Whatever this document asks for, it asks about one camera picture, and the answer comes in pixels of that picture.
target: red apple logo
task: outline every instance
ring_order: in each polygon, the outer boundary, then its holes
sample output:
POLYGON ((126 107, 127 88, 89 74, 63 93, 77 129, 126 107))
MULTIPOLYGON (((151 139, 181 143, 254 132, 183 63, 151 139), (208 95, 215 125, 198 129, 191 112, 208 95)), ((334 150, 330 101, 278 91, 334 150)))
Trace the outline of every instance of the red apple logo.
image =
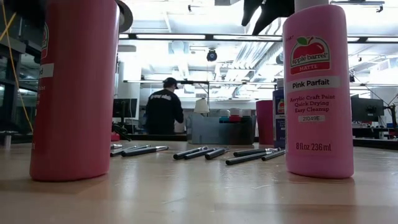
POLYGON ((290 73, 330 69, 330 51, 319 37, 299 37, 290 56, 290 73))

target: computer monitor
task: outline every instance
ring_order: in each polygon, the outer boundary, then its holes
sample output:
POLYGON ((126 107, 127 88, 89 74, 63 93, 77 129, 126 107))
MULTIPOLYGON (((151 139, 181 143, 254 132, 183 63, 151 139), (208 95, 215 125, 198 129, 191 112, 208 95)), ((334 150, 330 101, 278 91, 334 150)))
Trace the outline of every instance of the computer monitor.
POLYGON ((378 122, 380 116, 384 116, 382 100, 351 98, 351 112, 353 121, 378 122))
POLYGON ((114 99, 113 117, 114 118, 135 118, 137 109, 137 99, 114 99))

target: security camera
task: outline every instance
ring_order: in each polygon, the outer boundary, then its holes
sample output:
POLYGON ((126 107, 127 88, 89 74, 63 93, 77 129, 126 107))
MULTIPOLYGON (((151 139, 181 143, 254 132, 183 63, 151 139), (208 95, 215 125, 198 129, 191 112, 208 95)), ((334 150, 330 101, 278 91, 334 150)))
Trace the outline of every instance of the security camera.
POLYGON ((217 60, 216 50, 210 49, 209 52, 207 53, 207 57, 206 58, 207 58, 208 62, 214 62, 215 60, 217 60))

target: lamp shade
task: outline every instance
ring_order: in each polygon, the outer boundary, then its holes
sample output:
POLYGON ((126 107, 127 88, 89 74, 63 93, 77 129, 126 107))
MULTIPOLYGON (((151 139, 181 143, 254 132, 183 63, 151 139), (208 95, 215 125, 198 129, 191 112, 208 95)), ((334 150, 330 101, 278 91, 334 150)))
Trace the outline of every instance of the lamp shade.
POLYGON ((209 113, 209 106, 207 105, 207 101, 205 99, 197 100, 195 104, 195 109, 193 110, 195 113, 209 113))

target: pink paint bottle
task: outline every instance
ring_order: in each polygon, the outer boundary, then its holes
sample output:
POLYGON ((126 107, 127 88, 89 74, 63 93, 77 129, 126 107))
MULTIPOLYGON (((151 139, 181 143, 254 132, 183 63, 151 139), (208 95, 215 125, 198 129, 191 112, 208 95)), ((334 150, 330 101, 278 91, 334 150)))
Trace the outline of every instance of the pink paint bottle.
POLYGON ((345 13, 328 4, 300 10, 297 2, 283 31, 287 169, 348 178, 354 162, 345 13))

